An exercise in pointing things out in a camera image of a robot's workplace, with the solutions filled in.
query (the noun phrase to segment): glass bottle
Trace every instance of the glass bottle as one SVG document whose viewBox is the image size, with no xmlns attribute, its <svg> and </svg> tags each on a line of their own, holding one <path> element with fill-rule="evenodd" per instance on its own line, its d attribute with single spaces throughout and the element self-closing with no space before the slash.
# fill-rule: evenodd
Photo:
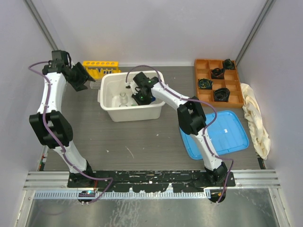
<svg viewBox="0 0 303 227">
<path fill-rule="evenodd" d="M 125 105 L 125 104 L 128 103 L 127 95 L 126 95 L 125 92 L 121 92 L 121 93 L 120 93 L 120 103 L 121 103 L 122 105 Z"/>
</svg>

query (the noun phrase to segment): black mounting plate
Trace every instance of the black mounting plate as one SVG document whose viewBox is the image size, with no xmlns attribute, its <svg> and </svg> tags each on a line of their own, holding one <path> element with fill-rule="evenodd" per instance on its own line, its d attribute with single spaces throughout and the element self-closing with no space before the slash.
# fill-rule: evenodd
<svg viewBox="0 0 303 227">
<path fill-rule="evenodd" d="M 223 186 L 213 185 L 208 181 L 207 173 L 200 170 L 153 170 L 153 171 L 94 171 L 97 178 L 112 177 L 112 185 L 107 192 L 129 192 L 132 187 L 134 192 L 164 192 L 172 183 L 174 192 L 203 192 L 205 187 Z M 98 191 L 103 191 L 109 181 L 98 181 Z M 235 186 L 233 173 L 229 174 L 227 186 Z M 82 184 L 68 181 L 69 188 L 83 188 Z"/>
</svg>

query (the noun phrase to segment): white cloth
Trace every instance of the white cloth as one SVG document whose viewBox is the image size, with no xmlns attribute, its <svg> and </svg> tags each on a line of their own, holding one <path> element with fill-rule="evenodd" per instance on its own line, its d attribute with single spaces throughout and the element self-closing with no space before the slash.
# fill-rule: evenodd
<svg viewBox="0 0 303 227">
<path fill-rule="evenodd" d="M 267 159 L 270 150 L 270 139 L 263 126 L 261 112 L 254 91 L 248 84 L 242 83 L 241 90 L 244 98 L 244 118 L 248 121 L 248 127 L 255 150 L 261 158 Z"/>
</svg>

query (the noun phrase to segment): blue tray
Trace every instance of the blue tray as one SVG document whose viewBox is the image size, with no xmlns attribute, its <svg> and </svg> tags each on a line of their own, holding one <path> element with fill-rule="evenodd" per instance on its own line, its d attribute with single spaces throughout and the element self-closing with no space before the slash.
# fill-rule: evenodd
<svg viewBox="0 0 303 227">
<path fill-rule="evenodd" d="M 214 113 L 207 114 L 206 124 L 213 119 Z M 237 115 L 229 110 L 218 112 L 217 119 L 207 130 L 218 155 L 246 149 L 250 144 Z M 194 140 L 181 129 L 180 132 L 188 155 L 195 160 L 203 159 Z"/>
</svg>

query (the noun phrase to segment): gray floor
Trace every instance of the gray floor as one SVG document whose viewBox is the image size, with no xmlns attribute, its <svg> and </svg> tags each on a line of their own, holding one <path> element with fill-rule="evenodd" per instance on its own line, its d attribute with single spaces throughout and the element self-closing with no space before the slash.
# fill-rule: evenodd
<svg viewBox="0 0 303 227">
<path fill-rule="evenodd" d="M 165 82 L 179 93 L 195 95 L 193 67 L 158 67 Z M 187 170 L 204 168 L 192 160 L 178 130 L 176 112 L 168 105 L 157 120 L 113 122 L 97 102 L 97 89 L 75 92 L 68 85 L 62 113 L 73 127 L 74 143 L 94 170 Z M 250 145 L 247 149 L 225 155 L 234 158 L 234 169 L 259 169 L 242 109 L 230 109 L 242 123 Z M 205 113 L 211 113 L 204 107 Z M 68 170 L 60 156 L 50 151 L 45 170 Z"/>
</svg>

